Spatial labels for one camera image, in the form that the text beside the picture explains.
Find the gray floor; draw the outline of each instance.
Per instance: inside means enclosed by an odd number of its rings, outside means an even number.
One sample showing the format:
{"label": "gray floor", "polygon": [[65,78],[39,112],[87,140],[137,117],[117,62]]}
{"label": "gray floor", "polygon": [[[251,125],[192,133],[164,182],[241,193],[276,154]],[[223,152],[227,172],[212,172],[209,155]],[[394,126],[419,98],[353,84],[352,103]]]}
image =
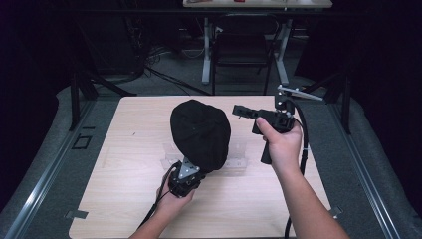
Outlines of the gray floor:
{"label": "gray floor", "polygon": [[[300,88],[312,83],[308,79],[294,77],[294,69],[304,43],[302,40],[293,40],[286,52],[285,66],[291,82],[290,88]],[[151,67],[210,93],[211,86],[201,84],[202,58],[192,58],[192,53],[195,55],[196,52],[189,52],[190,57],[183,53],[161,54],[159,58],[155,58],[157,61]],[[219,71],[217,95],[260,95],[262,81],[257,79],[262,76],[249,78],[253,81],[240,85],[240,80],[245,80],[254,74],[255,71]],[[118,77],[108,79],[117,81]],[[279,83],[277,71],[273,69],[268,95],[273,95],[277,91]],[[156,76],[149,76],[148,72],[135,81],[119,84],[119,86],[139,96],[186,95],[186,92],[189,95],[199,95],[191,90],[184,92],[174,84]],[[24,238],[69,237],[68,231],[72,220],[65,218],[65,215],[69,210],[78,209],[119,99],[117,94],[103,86],[97,86],[97,89],[100,93],[97,101],[87,102],[81,97],[84,117],[74,132],[68,132],[71,125],[70,90],[65,89],[58,94],[60,108],[45,142],[24,181],[0,215],[1,238],[6,237],[16,217],[22,215],[19,213],[25,207],[37,182],[40,178],[43,179],[46,168],[49,168],[57,158],[61,158],[62,163],[58,165],[58,174],[53,175],[54,182],[46,188],[48,192],[46,196],[40,198],[40,203],[35,208],[36,213],[28,217],[25,224],[27,226],[18,231]],[[323,93],[324,89],[315,92],[320,96]],[[337,106],[328,106],[314,101],[299,100],[298,102],[309,125],[310,145],[313,148],[328,199],[332,206],[343,209],[338,221],[350,237],[422,238],[420,218],[409,206],[388,164],[382,146],[365,119],[359,104],[352,102],[350,113],[352,134],[344,135],[337,123]],[[92,137],[87,149],[72,149],[75,137],[79,133]],[[352,140],[358,149],[358,156],[370,174],[369,184],[373,183],[376,186],[376,193],[381,201],[373,200],[370,192],[366,190],[365,184],[368,181],[362,180],[359,169],[356,168],[356,153],[350,149],[349,140]],[[382,223],[380,224],[382,218],[377,215],[385,214],[375,213],[377,206],[382,206],[387,212],[386,215],[390,218],[386,219],[392,223],[393,231],[388,231],[391,227],[385,228]]]}

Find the tabletop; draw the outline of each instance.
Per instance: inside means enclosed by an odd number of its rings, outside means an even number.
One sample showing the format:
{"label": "tabletop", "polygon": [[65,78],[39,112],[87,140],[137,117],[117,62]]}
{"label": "tabletop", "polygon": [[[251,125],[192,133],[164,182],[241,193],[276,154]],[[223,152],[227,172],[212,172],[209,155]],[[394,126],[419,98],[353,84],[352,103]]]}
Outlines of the tabletop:
{"label": "tabletop", "polygon": [[[289,213],[273,169],[260,162],[265,143],[254,121],[232,115],[234,105],[274,110],[274,97],[130,97],[120,100],[75,218],[72,238],[127,238],[146,216],[171,160],[171,111],[197,100],[223,110],[231,125],[229,156],[202,180],[161,238],[280,237]],[[312,152],[306,179],[330,209]]]}
{"label": "tabletop", "polygon": [[330,8],[330,0],[183,0],[184,7],[206,8]]}

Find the chair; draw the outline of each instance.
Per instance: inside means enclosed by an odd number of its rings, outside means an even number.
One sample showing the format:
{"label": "chair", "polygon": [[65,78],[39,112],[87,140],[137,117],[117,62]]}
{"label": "chair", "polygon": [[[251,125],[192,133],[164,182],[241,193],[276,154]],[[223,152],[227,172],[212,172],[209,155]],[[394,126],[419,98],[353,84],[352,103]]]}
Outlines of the chair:
{"label": "chair", "polygon": [[215,95],[217,67],[267,68],[263,95],[267,94],[274,49],[282,27],[274,15],[227,14],[212,27],[212,95]]}

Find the baseball cap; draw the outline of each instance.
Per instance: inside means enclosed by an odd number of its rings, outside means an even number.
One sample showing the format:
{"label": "baseball cap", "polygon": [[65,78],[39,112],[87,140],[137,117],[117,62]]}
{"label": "baseball cap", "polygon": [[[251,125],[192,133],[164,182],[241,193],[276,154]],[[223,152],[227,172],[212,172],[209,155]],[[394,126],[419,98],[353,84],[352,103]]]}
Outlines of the baseball cap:
{"label": "baseball cap", "polygon": [[231,129],[222,110],[189,100],[173,109],[170,126],[177,148],[201,171],[208,173],[224,165]]}

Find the black cable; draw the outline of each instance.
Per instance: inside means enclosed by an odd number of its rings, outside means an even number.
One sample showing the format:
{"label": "black cable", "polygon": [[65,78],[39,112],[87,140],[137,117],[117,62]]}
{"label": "black cable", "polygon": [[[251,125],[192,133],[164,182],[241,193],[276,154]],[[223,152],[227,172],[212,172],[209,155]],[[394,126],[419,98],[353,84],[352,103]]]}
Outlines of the black cable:
{"label": "black cable", "polygon": [[152,65],[161,61],[161,54],[166,53],[165,47],[157,47],[153,45],[149,51],[148,57],[145,59],[144,67],[151,67]]}
{"label": "black cable", "polygon": [[142,76],[142,74],[143,74],[143,72],[137,72],[137,73],[133,73],[130,76],[127,76],[127,77],[122,78],[122,79],[108,80],[108,81],[115,84],[115,85],[119,85],[119,84],[123,84],[123,83],[129,83],[129,82],[133,82],[134,80],[140,78]]}
{"label": "black cable", "polygon": [[176,79],[176,78],[173,78],[173,77],[167,76],[167,75],[165,75],[165,74],[163,74],[163,73],[160,73],[160,72],[157,72],[157,71],[155,71],[154,69],[152,69],[152,68],[150,68],[150,67],[147,67],[147,66],[145,66],[145,68],[146,68],[147,70],[149,70],[149,71],[150,71],[152,74],[154,74],[155,76],[157,76],[157,77],[159,77],[159,78],[161,78],[161,79],[163,79],[163,80],[165,80],[165,81],[167,81],[167,82],[173,83],[173,84],[175,84],[176,86],[182,86],[182,87],[184,87],[184,88],[187,88],[187,89],[193,90],[193,91],[195,91],[195,92],[198,92],[198,93],[200,93],[200,94],[202,94],[202,95],[205,95],[205,96],[211,96],[211,94],[209,94],[209,93],[207,93],[207,92],[205,92],[205,91],[202,91],[201,89],[195,88],[195,87],[193,87],[193,86],[191,86],[191,85],[189,85],[189,84],[187,84],[187,83],[183,82],[182,80],[179,80],[179,79]]}
{"label": "black cable", "polygon": [[[295,106],[295,108],[298,112],[299,118],[301,119],[300,125],[302,127],[302,132],[304,134],[304,137],[303,137],[304,149],[302,150],[300,170],[301,170],[302,175],[304,175],[305,174],[305,167],[307,165],[307,160],[308,160],[308,151],[309,151],[309,136],[308,136],[307,122],[305,121],[304,113],[302,112],[299,105],[296,104],[292,100],[287,99],[287,101]],[[290,233],[291,226],[292,226],[292,219],[289,216],[289,219],[288,219],[288,222],[286,223],[286,228],[285,228],[285,239],[289,239],[289,233]]]}
{"label": "black cable", "polygon": [[141,227],[147,220],[149,220],[149,218],[152,216],[152,214],[155,212],[155,209],[157,208],[158,202],[165,196],[167,195],[168,192],[170,192],[172,189],[170,189],[169,191],[165,192],[164,195],[161,196],[162,194],[162,190],[164,189],[164,183],[167,180],[168,174],[170,174],[170,172],[173,170],[173,168],[177,167],[178,164],[180,164],[180,161],[177,161],[175,163],[173,163],[173,165],[170,166],[170,168],[168,168],[167,172],[164,174],[164,176],[162,177],[162,181],[161,181],[161,186],[159,187],[159,191],[157,194],[157,197],[155,198],[155,202],[154,204],[152,204],[151,209],[149,209],[149,212],[146,214],[145,218],[143,219],[143,221],[140,223],[139,227]]}

